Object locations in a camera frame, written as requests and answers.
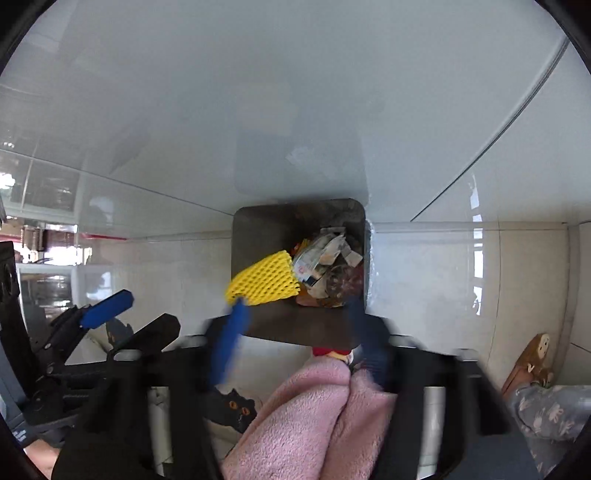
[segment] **slipper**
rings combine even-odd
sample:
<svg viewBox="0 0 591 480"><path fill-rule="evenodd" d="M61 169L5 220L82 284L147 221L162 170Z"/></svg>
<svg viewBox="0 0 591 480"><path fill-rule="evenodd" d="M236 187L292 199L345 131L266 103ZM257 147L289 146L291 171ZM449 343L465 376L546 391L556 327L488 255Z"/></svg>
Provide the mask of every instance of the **slipper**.
<svg viewBox="0 0 591 480"><path fill-rule="evenodd" d="M547 333L539 333L533 337L527 344L521 355L515 362L513 370L505 380L503 387L501 388L501 394L505 395L510 389L511 384L517 377L520 371L527 371L532 374L534 380L537 375L540 375L547 379L547 369L544 369L543 363L548 353L548 347L550 346L550 335Z"/></svg>

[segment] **yellow foam net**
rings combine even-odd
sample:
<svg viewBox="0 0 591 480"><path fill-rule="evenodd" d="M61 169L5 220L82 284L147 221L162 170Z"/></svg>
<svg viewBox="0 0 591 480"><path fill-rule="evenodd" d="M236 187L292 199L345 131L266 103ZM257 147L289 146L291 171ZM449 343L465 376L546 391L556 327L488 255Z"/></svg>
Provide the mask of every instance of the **yellow foam net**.
<svg viewBox="0 0 591 480"><path fill-rule="evenodd" d="M234 303L243 297L247 305L294 297L300 292L300 283L292 270L291 257L282 250L242 270L226 290L226 300Z"/></svg>

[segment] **cat face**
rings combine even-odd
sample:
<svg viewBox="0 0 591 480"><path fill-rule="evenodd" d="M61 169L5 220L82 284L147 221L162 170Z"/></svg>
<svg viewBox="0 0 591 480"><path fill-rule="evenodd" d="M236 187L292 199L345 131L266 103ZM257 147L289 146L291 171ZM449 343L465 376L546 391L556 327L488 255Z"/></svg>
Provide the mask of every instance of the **cat face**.
<svg viewBox="0 0 591 480"><path fill-rule="evenodd" d="M256 417L255 401L242 397L235 389L224 395L214 388L207 395L203 416L218 425L244 433Z"/></svg>

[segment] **trash bin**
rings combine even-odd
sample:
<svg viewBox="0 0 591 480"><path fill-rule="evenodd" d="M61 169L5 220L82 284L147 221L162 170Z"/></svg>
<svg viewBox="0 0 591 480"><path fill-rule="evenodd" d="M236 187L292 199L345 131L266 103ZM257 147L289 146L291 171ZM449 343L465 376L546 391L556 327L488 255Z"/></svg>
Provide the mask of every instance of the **trash bin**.
<svg viewBox="0 0 591 480"><path fill-rule="evenodd" d="M344 226L359 241L367 273L365 210L356 200L336 199L238 210L232 224L232 276L275 252L291 251L302 239L312 238L320 228L330 226ZM292 297L252 306L251 317L248 336L334 349L357 346L342 307L303 307Z"/></svg>

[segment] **brown slipper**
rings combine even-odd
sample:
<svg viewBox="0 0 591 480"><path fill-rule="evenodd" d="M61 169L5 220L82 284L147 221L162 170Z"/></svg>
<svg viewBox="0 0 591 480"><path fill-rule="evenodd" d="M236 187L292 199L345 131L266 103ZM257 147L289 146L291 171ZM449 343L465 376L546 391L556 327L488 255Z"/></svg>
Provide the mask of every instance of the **brown slipper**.
<svg viewBox="0 0 591 480"><path fill-rule="evenodd" d="M518 384L524 383L525 372L531 374L530 381L535 381L536 376L534 372L542 374L544 359L550 346L550 335L547 333L539 333L533 337L527 344L521 355L515 362L513 370L505 380L503 387L501 388L501 394L506 394L513 391Z"/></svg>

